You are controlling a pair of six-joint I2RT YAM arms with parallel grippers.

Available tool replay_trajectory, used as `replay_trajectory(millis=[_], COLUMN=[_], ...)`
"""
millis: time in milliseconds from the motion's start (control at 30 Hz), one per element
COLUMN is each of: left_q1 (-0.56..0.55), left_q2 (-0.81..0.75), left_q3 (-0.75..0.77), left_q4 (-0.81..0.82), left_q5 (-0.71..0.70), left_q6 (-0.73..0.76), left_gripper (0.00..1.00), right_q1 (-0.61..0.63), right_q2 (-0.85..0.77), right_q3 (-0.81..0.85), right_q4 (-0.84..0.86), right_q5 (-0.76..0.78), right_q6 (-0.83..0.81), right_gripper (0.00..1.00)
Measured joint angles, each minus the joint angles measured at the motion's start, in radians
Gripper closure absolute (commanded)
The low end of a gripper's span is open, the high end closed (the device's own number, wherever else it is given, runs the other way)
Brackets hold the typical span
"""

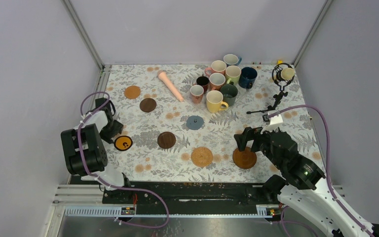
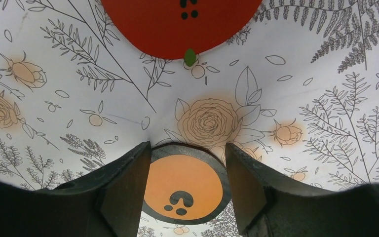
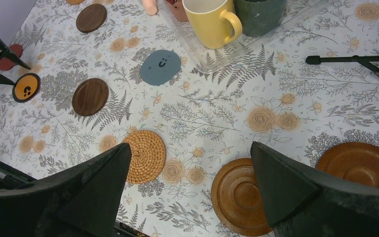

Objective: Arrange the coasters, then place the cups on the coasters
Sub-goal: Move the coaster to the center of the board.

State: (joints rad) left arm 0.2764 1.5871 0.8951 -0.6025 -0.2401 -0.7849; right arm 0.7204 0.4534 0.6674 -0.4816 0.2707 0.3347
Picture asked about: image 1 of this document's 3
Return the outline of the blue-grey smiley coaster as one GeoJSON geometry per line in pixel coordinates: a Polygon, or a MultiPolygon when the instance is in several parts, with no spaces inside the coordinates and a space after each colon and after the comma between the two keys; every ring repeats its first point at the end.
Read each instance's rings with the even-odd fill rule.
{"type": "Polygon", "coordinates": [[[189,130],[199,130],[204,125],[204,119],[200,116],[189,116],[186,121],[186,127],[189,130]]]}

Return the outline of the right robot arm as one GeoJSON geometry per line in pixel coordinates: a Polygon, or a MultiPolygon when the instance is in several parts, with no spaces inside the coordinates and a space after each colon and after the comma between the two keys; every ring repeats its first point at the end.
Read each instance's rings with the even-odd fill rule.
{"type": "Polygon", "coordinates": [[[267,202],[288,205],[328,237],[379,237],[379,224],[354,211],[317,164],[299,153],[287,132],[261,133],[259,127],[247,127],[234,138],[239,151],[253,141],[250,150],[261,152],[280,170],[281,175],[273,175],[264,184],[267,202]]]}

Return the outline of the woven rattan coaster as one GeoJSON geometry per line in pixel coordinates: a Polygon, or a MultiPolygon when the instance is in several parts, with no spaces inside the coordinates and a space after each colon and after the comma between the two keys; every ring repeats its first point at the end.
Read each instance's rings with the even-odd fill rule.
{"type": "Polygon", "coordinates": [[[206,167],[213,162],[213,154],[207,147],[195,148],[190,158],[192,163],[198,167],[206,167]]]}

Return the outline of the light brown round coaster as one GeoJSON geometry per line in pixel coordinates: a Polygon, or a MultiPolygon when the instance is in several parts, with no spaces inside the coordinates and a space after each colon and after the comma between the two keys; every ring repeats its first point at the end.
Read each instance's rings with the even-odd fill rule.
{"type": "Polygon", "coordinates": [[[141,89],[140,87],[136,85],[129,86],[124,91],[124,96],[127,99],[136,99],[140,96],[140,94],[141,94],[141,89]]]}

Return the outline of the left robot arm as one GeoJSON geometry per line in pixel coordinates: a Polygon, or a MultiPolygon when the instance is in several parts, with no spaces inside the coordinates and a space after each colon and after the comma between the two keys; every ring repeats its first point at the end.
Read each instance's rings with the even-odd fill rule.
{"type": "Polygon", "coordinates": [[[122,203],[133,198],[133,190],[125,185],[124,174],[108,166],[104,142],[114,143],[123,131],[123,124],[114,119],[114,104],[108,98],[95,100],[96,108],[88,111],[79,125],[61,132],[61,142],[67,170],[82,180],[94,180],[114,191],[122,203]]]}

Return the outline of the orange black smiley coaster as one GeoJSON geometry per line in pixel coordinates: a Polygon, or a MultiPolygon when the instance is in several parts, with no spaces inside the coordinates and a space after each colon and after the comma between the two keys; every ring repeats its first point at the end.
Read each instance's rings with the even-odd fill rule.
{"type": "Polygon", "coordinates": [[[133,145],[133,140],[129,136],[119,136],[114,140],[114,147],[118,151],[127,151],[133,145]]]}

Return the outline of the dark walnut coaster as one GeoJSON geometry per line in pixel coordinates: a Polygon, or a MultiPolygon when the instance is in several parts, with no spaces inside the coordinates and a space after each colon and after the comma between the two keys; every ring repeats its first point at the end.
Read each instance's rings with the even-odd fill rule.
{"type": "Polygon", "coordinates": [[[145,98],[139,104],[140,110],[145,113],[153,111],[156,108],[156,106],[157,102],[152,98],[145,98]]]}
{"type": "Polygon", "coordinates": [[[159,134],[157,143],[162,149],[169,149],[175,145],[176,137],[172,132],[163,132],[159,134]]]}

